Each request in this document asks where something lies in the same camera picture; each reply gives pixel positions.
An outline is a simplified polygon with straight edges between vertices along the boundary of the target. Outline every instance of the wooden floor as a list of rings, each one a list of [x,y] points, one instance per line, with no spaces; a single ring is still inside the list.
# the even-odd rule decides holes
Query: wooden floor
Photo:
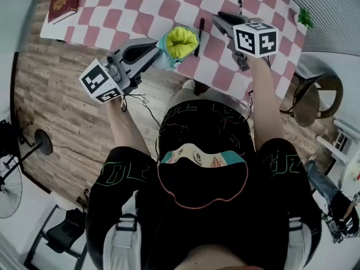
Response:
[[[54,145],[67,146],[92,159],[105,161],[114,147],[106,107],[90,99],[78,81],[87,65],[95,57],[102,57],[105,51],[41,39],[40,30],[49,2],[40,0],[26,51],[19,56],[15,107],[22,109],[20,124],[34,121],[24,132],[31,141],[35,130],[42,128]],[[146,94],[148,106],[161,122],[169,99],[181,88],[185,78],[175,73],[149,70],[143,74],[142,80],[136,93]],[[292,101],[294,89],[295,83],[292,83],[285,104]],[[139,100],[128,98],[128,108],[151,155],[155,157],[157,124]],[[316,153],[319,168],[324,172],[331,157],[316,142],[316,135],[333,141],[335,130],[332,119],[318,120],[309,128],[301,128],[293,118],[286,115],[282,118],[286,139],[295,145],[301,159],[306,161],[311,154]],[[24,168],[50,190],[75,201],[85,188],[90,188],[95,182],[102,164],[57,146],[51,156],[35,152],[24,161]],[[28,148],[22,145],[22,155],[27,151]]]

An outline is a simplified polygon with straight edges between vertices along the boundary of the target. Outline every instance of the potted plant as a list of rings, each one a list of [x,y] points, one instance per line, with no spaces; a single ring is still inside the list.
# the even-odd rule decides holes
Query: potted plant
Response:
[[[310,29],[314,28],[314,24],[310,18],[310,12],[309,12],[309,10],[307,10],[305,8],[302,8],[302,7],[300,8],[300,14],[295,15],[294,21],[296,23],[303,24],[305,27],[308,27]]]

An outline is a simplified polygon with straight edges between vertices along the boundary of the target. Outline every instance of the book cover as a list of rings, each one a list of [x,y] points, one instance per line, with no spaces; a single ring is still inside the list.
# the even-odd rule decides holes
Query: book cover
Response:
[[[51,0],[48,22],[53,24],[78,12],[79,0]]]

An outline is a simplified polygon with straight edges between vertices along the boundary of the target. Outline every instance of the white marker cube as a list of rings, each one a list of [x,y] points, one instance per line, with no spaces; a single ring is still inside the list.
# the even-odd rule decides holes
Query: white marker cube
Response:
[[[251,22],[233,27],[236,50],[260,58],[276,54],[279,29],[264,22]]]
[[[89,96],[100,104],[124,94],[97,59],[85,69],[79,81]]]

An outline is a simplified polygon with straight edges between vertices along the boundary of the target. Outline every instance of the corrugated panel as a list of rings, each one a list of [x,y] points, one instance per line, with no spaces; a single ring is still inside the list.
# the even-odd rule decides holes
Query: corrugated panel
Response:
[[[294,0],[310,11],[303,51],[325,51],[360,56],[360,0]]]

